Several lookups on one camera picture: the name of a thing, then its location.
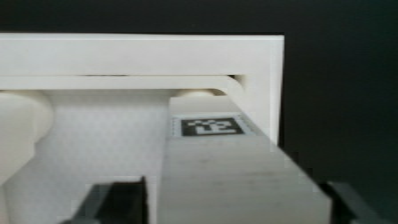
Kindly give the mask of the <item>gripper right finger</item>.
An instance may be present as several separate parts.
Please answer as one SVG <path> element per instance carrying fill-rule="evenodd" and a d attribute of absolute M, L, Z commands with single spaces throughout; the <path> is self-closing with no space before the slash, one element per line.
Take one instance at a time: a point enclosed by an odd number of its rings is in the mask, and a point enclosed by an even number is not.
<path fill-rule="evenodd" d="M 323 182 L 319 187 L 332 200 L 330 224 L 385 224 L 349 184 Z"/>

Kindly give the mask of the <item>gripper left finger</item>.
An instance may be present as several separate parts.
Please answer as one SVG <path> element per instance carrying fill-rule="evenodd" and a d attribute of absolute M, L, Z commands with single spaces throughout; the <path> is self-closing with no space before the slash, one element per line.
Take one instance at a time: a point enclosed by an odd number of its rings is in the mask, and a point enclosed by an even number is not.
<path fill-rule="evenodd" d="M 60 224 L 149 224 L 145 178 L 95 184 L 74 215 Z"/>

